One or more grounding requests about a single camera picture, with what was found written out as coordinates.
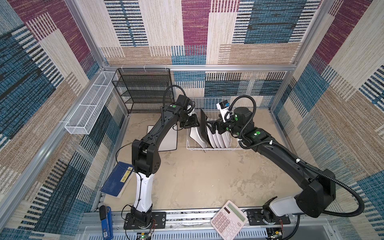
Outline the white square plate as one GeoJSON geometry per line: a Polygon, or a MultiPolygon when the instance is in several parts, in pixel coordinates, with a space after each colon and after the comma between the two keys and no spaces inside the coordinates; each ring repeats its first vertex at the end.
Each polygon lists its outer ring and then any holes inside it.
{"type": "Polygon", "coordinates": [[[159,152],[169,152],[177,150],[178,131],[170,129],[160,144],[159,152]]]}
{"type": "Polygon", "coordinates": [[[190,137],[197,142],[202,149],[205,149],[207,147],[207,142],[201,136],[200,124],[195,110],[193,110],[189,116],[193,118],[194,122],[194,126],[191,128],[190,137]]]}

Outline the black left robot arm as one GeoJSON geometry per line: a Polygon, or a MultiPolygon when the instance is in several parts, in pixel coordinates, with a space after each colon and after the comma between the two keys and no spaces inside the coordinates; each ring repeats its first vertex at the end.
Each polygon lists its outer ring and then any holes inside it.
{"type": "Polygon", "coordinates": [[[192,116],[193,102],[179,95],[174,103],[161,107],[161,116],[141,140],[132,143],[132,164],[137,176],[136,199],[131,207],[131,219],[148,226],[152,221],[152,189],[155,173],[161,166],[159,147],[177,123],[185,124],[192,116]]]}

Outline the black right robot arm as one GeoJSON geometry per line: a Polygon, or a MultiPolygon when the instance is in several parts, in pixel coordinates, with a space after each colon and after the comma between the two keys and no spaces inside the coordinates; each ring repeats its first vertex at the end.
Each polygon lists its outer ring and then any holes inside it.
{"type": "Polygon", "coordinates": [[[266,223],[272,224],[289,214],[317,218],[335,200],[335,174],[301,161],[270,133],[255,127],[253,113],[248,108],[236,108],[234,114],[227,115],[227,119],[209,121],[206,126],[212,134],[234,135],[242,149],[253,150],[268,158],[301,188],[301,192],[294,196],[268,200],[261,211],[266,223]]]}

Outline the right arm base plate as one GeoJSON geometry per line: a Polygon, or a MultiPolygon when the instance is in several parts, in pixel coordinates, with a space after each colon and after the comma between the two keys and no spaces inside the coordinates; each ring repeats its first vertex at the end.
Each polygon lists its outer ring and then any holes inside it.
{"type": "Polygon", "coordinates": [[[291,220],[288,215],[276,217],[264,209],[245,210],[250,226],[289,225],[291,220]]]}

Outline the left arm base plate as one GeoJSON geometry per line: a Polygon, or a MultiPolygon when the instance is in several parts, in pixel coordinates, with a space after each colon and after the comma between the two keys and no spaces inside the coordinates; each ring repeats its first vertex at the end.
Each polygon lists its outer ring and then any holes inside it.
{"type": "Polygon", "coordinates": [[[166,212],[150,212],[149,214],[141,212],[136,212],[134,214],[128,213],[124,222],[124,230],[149,230],[152,227],[156,230],[164,229],[166,220],[166,212]]]}

